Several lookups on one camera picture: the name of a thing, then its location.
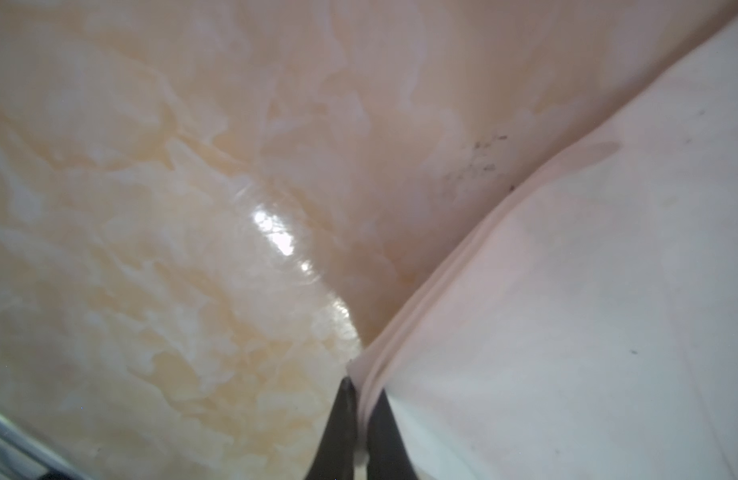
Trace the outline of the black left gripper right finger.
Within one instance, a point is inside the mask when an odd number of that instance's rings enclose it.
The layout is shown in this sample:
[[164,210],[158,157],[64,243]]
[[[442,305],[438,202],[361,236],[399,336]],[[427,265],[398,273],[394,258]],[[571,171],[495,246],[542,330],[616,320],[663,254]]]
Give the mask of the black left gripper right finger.
[[368,480],[418,480],[387,394],[382,391],[367,425]]

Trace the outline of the white t-shirt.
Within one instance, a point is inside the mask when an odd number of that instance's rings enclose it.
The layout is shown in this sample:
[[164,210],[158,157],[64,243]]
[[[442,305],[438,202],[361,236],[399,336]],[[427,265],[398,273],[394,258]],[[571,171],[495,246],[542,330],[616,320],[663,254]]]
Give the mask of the white t-shirt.
[[738,479],[738,16],[519,185],[349,371],[436,479]]

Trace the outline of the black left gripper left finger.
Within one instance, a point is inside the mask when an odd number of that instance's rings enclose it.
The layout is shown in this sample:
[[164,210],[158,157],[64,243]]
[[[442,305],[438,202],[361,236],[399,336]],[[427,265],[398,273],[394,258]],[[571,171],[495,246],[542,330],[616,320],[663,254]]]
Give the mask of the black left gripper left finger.
[[305,480],[353,480],[358,439],[357,397],[349,377],[337,389],[332,409]]

